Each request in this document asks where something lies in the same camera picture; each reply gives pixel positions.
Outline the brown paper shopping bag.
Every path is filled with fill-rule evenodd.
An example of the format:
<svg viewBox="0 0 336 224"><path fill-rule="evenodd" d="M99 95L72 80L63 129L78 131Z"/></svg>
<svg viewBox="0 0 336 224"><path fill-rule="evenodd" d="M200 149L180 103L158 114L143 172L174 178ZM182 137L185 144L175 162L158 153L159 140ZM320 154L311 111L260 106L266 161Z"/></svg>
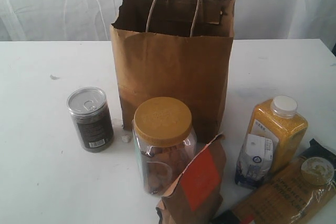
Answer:
<svg viewBox="0 0 336 224"><path fill-rule="evenodd" d="M123 0L110 26L123 125L138 106L173 97L192 113L198 141L221 126L235 0Z"/></svg>

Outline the white paper crumb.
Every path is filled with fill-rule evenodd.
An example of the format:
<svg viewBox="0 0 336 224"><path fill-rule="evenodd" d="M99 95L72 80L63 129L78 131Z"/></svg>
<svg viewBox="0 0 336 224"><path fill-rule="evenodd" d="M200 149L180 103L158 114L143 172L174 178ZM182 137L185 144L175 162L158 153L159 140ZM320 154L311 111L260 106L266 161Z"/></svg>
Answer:
<svg viewBox="0 0 336 224"><path fill-rule="evenodd" d="M132 140L132 136L130 135L123 135L121 136L121 141L124 143L130 143Z"/></svg>

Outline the clear jar yellow lid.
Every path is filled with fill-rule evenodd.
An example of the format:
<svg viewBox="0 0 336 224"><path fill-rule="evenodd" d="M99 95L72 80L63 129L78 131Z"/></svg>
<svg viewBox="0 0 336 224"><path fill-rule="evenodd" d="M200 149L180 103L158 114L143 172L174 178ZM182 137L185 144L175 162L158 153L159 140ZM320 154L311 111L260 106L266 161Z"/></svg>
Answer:
<svg viewBox="0 0 336 224"><path fill-rule="evenodd" d="M137 108L132 126L143 188L161 195L195 157L191 111L176 98L152 98Z"/></svg>

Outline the brown pouch orange label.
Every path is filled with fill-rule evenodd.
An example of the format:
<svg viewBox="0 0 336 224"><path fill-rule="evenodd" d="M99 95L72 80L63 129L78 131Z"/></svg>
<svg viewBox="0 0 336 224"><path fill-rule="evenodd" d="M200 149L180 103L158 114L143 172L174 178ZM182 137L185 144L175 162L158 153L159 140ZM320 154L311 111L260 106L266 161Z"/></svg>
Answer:
<svg viewBox="0 0 336 224"><path fill-rule="evenodd" d="M192 159L156 206L159 223L209 223L223 202L226 154L217 135Z"/></svg>

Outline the small white blue carton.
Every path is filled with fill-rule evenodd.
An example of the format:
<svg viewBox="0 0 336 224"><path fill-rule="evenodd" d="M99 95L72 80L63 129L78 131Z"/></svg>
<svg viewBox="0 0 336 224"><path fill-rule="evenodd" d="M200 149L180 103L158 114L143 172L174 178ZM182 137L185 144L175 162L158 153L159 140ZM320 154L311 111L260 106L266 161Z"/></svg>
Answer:
<svg viewBox="0 0 336 224"><path fill-rule="evenodd" d="M240 149L235 172L235 183L246 188L260 187L271 169L277 143L247 134Z"/></svg>

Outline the yellow grain bottle white cap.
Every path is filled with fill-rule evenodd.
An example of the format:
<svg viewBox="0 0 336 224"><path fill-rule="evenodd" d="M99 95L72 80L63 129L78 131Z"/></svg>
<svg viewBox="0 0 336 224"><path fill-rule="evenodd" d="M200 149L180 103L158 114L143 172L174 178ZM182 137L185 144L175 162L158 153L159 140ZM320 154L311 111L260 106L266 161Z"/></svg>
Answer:
<svg viewBox="0 0 336 224"><path fill-rule="evenodd" d="M280 171L292 160L308 128L308 121L297 109L296 100L287 95L273 97L253 109L247 133L273 141L270 174Z"/></svg>

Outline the spaghetti packet gold seal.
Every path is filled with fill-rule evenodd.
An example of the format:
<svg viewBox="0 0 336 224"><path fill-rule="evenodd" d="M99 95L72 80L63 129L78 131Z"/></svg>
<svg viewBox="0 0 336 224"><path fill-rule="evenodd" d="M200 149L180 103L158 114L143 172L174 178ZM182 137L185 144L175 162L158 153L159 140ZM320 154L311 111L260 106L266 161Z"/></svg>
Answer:
<svg viewBox="0 0 336 224"><path fill-rule="evenodd" d="M335 197L335 151L315 139L269 181L212 223L307 223Z"/></svg>

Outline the dark can silver lid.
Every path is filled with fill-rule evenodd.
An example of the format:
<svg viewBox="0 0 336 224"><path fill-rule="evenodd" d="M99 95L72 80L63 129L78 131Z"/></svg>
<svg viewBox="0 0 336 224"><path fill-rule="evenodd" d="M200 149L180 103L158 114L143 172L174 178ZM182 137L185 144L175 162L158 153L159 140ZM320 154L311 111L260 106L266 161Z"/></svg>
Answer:
<svg viewBox="0 0 336 224"><path fill-rule="evenodd" d="M97 153L113 142L114 131L106 93L97 87L85 87L67 99L68 111L82 148Z"/></svg>

